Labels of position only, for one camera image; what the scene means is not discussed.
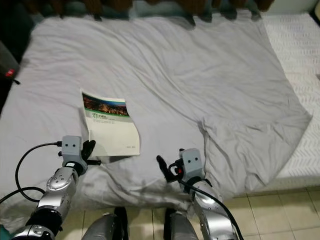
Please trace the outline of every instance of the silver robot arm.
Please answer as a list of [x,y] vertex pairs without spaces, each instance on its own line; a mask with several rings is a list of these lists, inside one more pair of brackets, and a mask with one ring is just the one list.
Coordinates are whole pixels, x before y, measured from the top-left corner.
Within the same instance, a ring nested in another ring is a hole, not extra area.
[[88,164],[100,164],[88,161],[95,141],[84,142],[83,149],[81,143],[80,136],[62,138],[62,151],[58,153],[63,157],[62,167],[47,181],[46,191],[35,211],[26,225],[15,233],[13,240],[55,239],[68,214],[79,176],[86,173]]
[[200,153],[197,149],[180,149],[179,159],[169,165],[157,156],[160,169],[168,183],[178,181],[185,193],[189,194],[194,211],[200,220],[204,240],[238,240],[232,221],[226,210],[212,197],[208,197],[188,186],[192,186],[220,201],[219,194],[205,179]]

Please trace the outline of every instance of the tiled floor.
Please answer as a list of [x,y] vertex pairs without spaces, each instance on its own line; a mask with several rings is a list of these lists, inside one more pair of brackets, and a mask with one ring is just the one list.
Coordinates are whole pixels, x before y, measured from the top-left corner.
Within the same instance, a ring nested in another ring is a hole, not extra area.
[[[320,188],[268,192],[225,202],[245,240],[320,239]],[[57,240],[80,240],[88,227],[112,208],[72,212]],[[127,208],[131,240],[162,240],[165,209]],[[190,219],[203,239],[197,217]]]

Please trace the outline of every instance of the wire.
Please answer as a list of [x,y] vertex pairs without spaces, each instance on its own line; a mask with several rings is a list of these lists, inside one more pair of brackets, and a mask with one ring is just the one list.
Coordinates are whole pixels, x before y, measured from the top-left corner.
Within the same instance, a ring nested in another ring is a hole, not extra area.
[[1,198],[0,199],[0,204],[2,204],[5,200],[7,200],[8,198],[12,197],[15,194],[22,193],[23,191],[26,191],[26,190],[37,190],[38,191],[38,189],[41,189],[41,188],[38,188],[38,187],[35,187],[35,186],[27,186],[27,187],[23,187],[23,188],[17,189],[17,190],[15,190],[13,192],[10,192],[8,195],[5,195],[3,198]]
[[[19,173],[19,169],[20,169],[20,165],[21,163],[23,162],[23,160],[25,159],[25,157],[30,153],[32,152],[33,150],[35,149],[38,149],[38,148],[41,148],[41,147],[44,147],[44,146],[50,146],[50,145],[56,145],[56,146],[60,146],[61,144],[61,141],[57,141],[57,142],[49,142],[49,143],[44,143],[44,144],[40,144],[38,146],[34,146],[33,148],[29,149],[20,159],[20,161],[18,162],[17,166],[16,166],[16,169],[15,169],[15,174],[14,174],[14,178],[15,178],[15,184],[16,184],[16,187],[18,188],[17,190],[17,193],[21,193],[22,196],[24,196],[26,199],[28,199],[29,201],[31,202],[34,202],[34,203],[38,203],[40,200],[37,200],[37,199],[33,199],[31,197],[29,197],[28,195],[26,195],[24,193],[24,190],[23,188],[21,188],[20,186],[20,183],[19,183],[19,178],[18,178],[18,173]],[[45,193],[45,191],[39,187],[30,187],[32,188],[31,190],[36,190],[36,191],[39,191],[41,192],[42,194]]]
[[195,192],[198,192],[198,193],[200,193],[200,194],[203,194],[203,195],[207,196],[208,198],[213,199],[217,204],[219,204],[219,205],[223,208],[223,210],[226,212],[226,214],[228,215],[228,217],[230,218],[230,221],[231,221],[231,223],[233,224],[233,226],[235,227],[235,230],[236,230],[236,232],[237,232],[237,234],[238,234],[239,240],[244,240],[244,237],[243,237],[242,234],[241,234],[241,231],[240,231],[240,228],[239,228],[239,226],[238,226],[238,224],[237,224],[236,219],[234,218],[234,216],[232,215],[232,213],[229,211],[229,209],[228,209],[221,201],[219,201],[216,197],[212,196],[211,194],[209,194],[209,193],[207,193],[207,192],[205,192],[205,191],[202,191],[202,190],[200,190],[200,189],[198,189],[198,188],[196,188],[196,187],[194,187],[194,186],[189,185],[188,183],[186,183],[186,182],[183,181],[183,180],[177,179],[177,181],[178,181],[180,184],[186,186],[187,188],[190,188],[190,189],[192,189],[192,190],[195,191]]

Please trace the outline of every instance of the booklet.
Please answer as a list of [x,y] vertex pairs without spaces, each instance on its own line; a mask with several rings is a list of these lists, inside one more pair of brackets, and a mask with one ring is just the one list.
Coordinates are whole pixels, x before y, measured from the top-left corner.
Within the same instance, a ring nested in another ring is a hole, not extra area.
[[91,156],[140,154],[139,134],[124,99],[100,97],[82,91],[82,100],[89,140],[96,141]]

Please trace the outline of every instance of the robot leg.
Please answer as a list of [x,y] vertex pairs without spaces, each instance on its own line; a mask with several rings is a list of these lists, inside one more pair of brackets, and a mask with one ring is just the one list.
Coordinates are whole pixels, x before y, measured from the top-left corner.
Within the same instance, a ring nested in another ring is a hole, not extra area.
[[164,240],[199,240],[184,214],[170,209],[167,209],[165,214]]
[[106,213],[86,231],[82,240],[128,240],[128,219],[124,207]]

